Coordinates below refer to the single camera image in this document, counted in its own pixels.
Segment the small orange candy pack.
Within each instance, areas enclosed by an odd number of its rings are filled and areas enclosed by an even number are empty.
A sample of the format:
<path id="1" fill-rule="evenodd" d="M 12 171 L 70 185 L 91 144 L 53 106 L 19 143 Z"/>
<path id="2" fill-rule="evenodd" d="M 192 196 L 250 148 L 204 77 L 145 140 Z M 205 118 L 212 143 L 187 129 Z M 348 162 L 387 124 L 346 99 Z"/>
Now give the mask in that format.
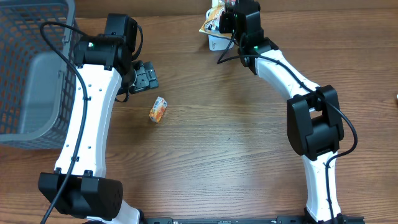
<path id="1" fill-rule="evenodd" d="M 166 100 L 163 97 L 158 96 L 149 113 L 149 118 L 153 122 L 158 123 L 161 120 L 167 108 L 167 105 L 168 103 L 166 102 Z"/>

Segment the white orange snack bag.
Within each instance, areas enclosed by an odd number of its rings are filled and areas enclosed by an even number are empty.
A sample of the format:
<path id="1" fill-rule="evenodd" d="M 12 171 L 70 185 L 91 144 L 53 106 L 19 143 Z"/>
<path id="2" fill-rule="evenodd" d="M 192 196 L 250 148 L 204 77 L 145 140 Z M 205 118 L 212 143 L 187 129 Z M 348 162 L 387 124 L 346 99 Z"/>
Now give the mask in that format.
<path id="1" fill-rule="evenodd" d="M 226 6 L 234 6 L 236 0 L 212 0 L 211 8 L 206 12 L 206 21 L 203 23 L 199 32 L 214 37 L 230 39 L 229 34 L 220 32 L 220 17 L 226 11 Z"/>

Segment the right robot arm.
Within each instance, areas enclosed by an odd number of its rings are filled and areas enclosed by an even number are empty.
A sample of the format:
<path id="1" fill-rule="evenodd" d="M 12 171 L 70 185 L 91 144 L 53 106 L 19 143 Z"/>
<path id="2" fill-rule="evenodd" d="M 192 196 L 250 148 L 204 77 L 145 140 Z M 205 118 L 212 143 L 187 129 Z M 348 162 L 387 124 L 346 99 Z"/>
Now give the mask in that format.
<path id="1" fill-rule="evenodd" d="M 227 3 L 220 17 L 220 32 L 239 43 L 244 67 L 267 81 L 287 103 L 287 136 L 302 157 L 307 182 L 305 220 L 308 223 L 344 223 L 337 201 L 332 159 L 344 138 L 336 90 L 306 79 L 264 36 L 257 1 Z"/>

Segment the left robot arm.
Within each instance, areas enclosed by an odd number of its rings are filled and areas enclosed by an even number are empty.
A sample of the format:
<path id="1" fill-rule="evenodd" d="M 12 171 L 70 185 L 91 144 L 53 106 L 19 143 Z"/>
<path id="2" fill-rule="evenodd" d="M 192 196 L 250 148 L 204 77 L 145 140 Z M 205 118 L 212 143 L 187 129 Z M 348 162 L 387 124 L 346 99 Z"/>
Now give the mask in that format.
<path id="1" fill-rule="evenodd" d="M 157 88 L 153 65 L 139 54 L 141 26 L 126 14 L 109 14 L 102 34 L 82 34 L 67 67 L 76 75 L 75 99 L 64 146 L 38 188 L 49 210 L 88 223 L 144 223 L 141 210 L 123 199 L 123 185 L 106 177 L 106 141 L 113 105 Z"/>

